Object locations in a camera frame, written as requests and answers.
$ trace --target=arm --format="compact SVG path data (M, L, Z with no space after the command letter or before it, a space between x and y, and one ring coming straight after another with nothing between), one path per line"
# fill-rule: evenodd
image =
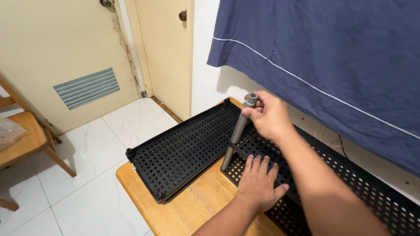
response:
M193 235L240 236L245 233L257 212L269 210L289 189L282 184L274 189L278 165L267 174L268 156L261 161L250 155L234 199L220 212L202 225Z
M255 92L256 108L242 112L258 132L281 149L296 181L313 235L388 235L385 226L296 132L286 104L265 91Z

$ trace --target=door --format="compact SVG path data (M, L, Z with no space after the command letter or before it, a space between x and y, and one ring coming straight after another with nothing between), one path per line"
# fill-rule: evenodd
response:
M153 94L186 120L191 116L193 2L135 2Z
M99 0L2 1L0 22L0 69L59 132L139 98L114 7ZM113 93L82 106L68 107L63 99L72 95L62 99L54 88L100 71L114 73Z

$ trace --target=chair seat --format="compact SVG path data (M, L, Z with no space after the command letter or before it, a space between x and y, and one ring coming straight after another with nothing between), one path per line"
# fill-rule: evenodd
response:
M0 151L0 169L13 162L39 152L47 146L47 138L35 117L29 111L24 111L8 117L24 127L29 134L24 134L12 146Z

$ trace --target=louvered vent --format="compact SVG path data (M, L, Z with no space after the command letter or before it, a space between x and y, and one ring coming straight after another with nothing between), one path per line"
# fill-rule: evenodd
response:
M54 86L72 110L120 90L112 68Z

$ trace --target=navy blue fabric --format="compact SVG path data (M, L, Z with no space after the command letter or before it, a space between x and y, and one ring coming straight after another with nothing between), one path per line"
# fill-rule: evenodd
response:
M221 0L214 37L209 65L420 177L420 1Z

